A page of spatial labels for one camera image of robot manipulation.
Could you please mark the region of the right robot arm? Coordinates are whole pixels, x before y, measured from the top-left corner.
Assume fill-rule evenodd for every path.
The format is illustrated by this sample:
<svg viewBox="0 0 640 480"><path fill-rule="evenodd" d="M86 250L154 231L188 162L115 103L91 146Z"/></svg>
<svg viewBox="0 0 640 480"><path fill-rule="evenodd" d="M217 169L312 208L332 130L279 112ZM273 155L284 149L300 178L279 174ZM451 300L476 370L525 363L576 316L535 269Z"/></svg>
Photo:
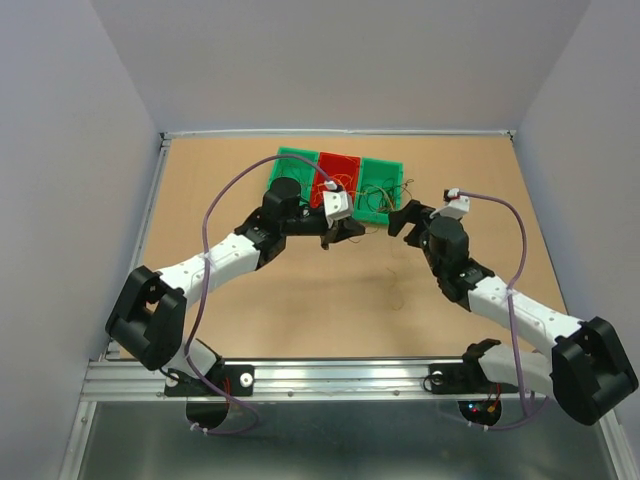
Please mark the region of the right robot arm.
<svg viewBox="0 0 640 480"><path fill-rule="evenodd" d="M638 390L639 380L615 328L594 317L579 319L553 310L517 291L469 253L462 218L470 197L456 189L434 209L416 200L389 215L388 233L412 227L405 242L420 249L443 295L465 310L508 329L534 350L521 351L486 339L468 347L460 366L463 384L518 388L521 404L533 395L556 402L573 420L592 425Z"/></svg>

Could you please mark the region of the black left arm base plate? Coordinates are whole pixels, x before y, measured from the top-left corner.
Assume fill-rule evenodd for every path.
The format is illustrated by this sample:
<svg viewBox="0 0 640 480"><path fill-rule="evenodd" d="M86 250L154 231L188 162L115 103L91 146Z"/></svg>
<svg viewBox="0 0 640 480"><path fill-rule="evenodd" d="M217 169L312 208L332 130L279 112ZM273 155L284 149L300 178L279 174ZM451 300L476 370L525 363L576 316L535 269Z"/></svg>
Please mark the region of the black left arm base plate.
<svg viewBox="0 0 640 480"><path fill-rule="evenodd" d="M170 377L165 378L164 395L167 397L210 397L216 396L210 387L189 369L182 372L169 369ZM253 395L255 367L251 364L217 365L205 377L218 389L234 397Z"/></svg>

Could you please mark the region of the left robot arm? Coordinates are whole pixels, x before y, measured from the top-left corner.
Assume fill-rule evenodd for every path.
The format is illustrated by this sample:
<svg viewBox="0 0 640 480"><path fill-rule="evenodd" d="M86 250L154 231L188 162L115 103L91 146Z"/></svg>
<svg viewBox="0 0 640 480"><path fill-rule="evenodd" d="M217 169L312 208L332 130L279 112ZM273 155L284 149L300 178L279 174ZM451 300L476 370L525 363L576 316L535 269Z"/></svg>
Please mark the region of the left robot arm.
<svg viewBox="0 0 640 480"><path fill-rule="evenodd" d="M214 290L273 261L291 236L315 236L327 249L364 235L353 210L341 187L332 185L322 203L310 207L302 204L297 181L276 179L261 205L218 244L205 244L201 253L157 271L135 268L106 321L106 333L147 370L162 370L176 383L189 382L202 394L249 396L252 371L225 375L223 358L195 333L185 333L188 310L203 308Z"/></svg>

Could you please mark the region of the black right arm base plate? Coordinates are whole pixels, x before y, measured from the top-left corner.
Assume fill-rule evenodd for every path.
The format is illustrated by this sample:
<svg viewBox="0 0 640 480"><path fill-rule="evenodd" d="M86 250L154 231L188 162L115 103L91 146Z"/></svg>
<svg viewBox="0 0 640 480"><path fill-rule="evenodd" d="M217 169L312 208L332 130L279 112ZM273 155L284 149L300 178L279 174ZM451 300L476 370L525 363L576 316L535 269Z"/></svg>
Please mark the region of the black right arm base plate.
<svg viewBox="0 0 640 480"><path fill-rule="evenodd" d="M462 360L430 363L421 369L423 388L434 395L495 393L496 382L490 381L476 364Z"/></svg>

